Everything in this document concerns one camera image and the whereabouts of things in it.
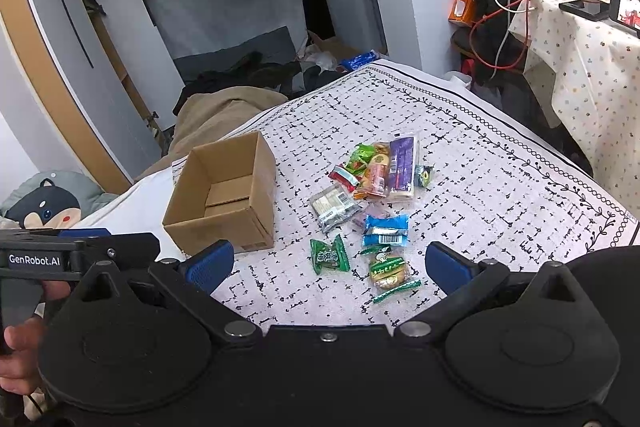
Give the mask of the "person's left hand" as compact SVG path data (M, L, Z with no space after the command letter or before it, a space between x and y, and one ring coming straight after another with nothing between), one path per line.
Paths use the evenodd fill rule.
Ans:
M9 352L1 355L1 388L14 395L30 395L41 385L38 372L38 349L46 332L46 322L36 313L40 303L58 303L70 295L64 281L42 281L36 303L28 306L25 320L3 329Z

